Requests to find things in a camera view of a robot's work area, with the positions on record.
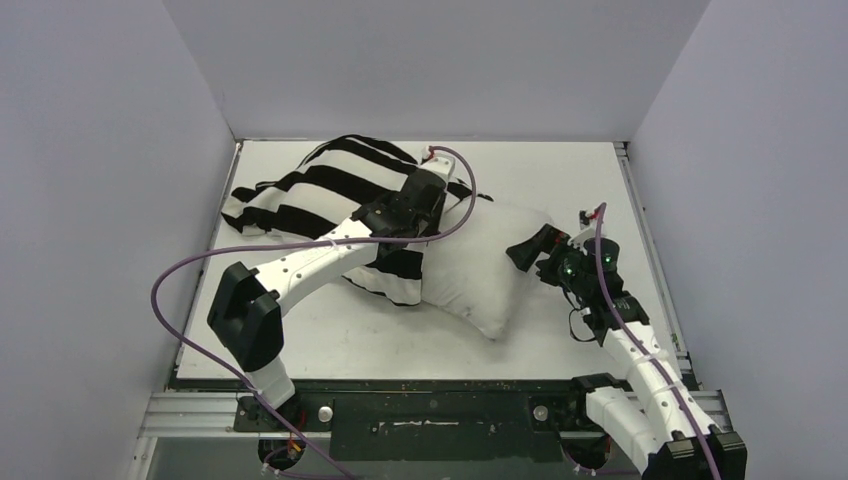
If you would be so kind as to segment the black white striped pillowcase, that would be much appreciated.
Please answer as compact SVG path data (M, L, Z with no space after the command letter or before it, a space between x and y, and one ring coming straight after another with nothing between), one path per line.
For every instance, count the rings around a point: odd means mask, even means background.
M400 190L433 161L432 156L417 160L388 141L345 135L319 145L279 179L235 188L221 215L244 236L316 240L360 206ZM343 277L395 305L415 306L422 301L424 251L424 245L413 244Z

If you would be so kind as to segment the white pillow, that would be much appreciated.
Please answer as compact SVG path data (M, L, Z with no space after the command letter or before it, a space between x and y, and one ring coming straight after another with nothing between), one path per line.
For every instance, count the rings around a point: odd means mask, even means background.
M424 247L419 301L499 340L531 284L530 274L515 267L506 250L551 221L543 211L478 199L457 232Z

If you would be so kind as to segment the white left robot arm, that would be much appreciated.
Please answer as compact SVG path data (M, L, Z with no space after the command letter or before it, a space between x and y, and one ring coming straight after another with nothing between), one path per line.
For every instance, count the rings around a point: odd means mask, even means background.
M454 166L431 160L391 191L361 206L310 247L249 268L227 267L207 323L263 399L260 417L276 430L298 419L286 372L283 318L301 300L343 274L403 250L436 231Z

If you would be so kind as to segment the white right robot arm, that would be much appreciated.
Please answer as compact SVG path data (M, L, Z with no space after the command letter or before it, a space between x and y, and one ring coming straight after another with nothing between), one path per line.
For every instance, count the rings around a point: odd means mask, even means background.
M523 272L575 300L597 344L624 377L579 378L568 419L594 424L622 448L643 479L743 479L747 447L700 406L660 346L650 318L618 272L619 245L591 226L572 238L550 224L505 251Z

